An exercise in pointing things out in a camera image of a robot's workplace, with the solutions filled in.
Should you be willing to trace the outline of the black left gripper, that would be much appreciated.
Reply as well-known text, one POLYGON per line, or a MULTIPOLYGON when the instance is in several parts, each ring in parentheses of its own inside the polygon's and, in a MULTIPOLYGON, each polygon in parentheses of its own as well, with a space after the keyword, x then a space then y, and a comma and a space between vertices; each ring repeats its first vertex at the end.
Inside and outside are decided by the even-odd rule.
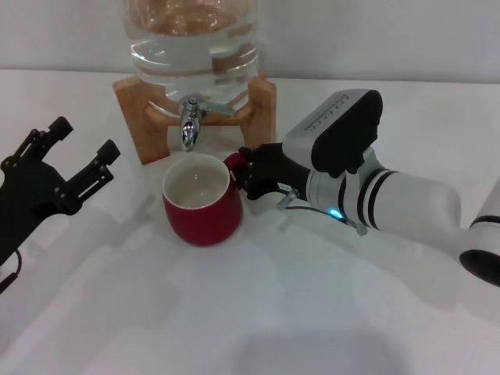
POLYGON ((94 159, 67 182, 52 166, 42 162, 56 142, 73 131, 63 116, 48 131, 33 129, 15 153, 2 162, 5 180, 1 186, 1 263, 4 263, 37 227, 50 216, 72 216, 113 175, 108 169, 120 156, 107 140, 94 159))

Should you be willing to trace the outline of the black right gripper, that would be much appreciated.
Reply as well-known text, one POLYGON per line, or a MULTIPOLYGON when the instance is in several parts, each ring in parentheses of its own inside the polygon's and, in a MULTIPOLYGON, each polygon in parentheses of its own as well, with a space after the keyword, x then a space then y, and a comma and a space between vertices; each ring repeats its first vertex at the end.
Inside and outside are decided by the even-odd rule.
POLYGON ((298 199, 307 200, 310 169, 285 156, 281 143, 262 144, 256 148, 243 146, 238 153, 250 164, 236 166, 234 179, 237 188, 244 191, 249 200, 257 200, 271 192, 286 194, 285 185, 298 191, 298 199))

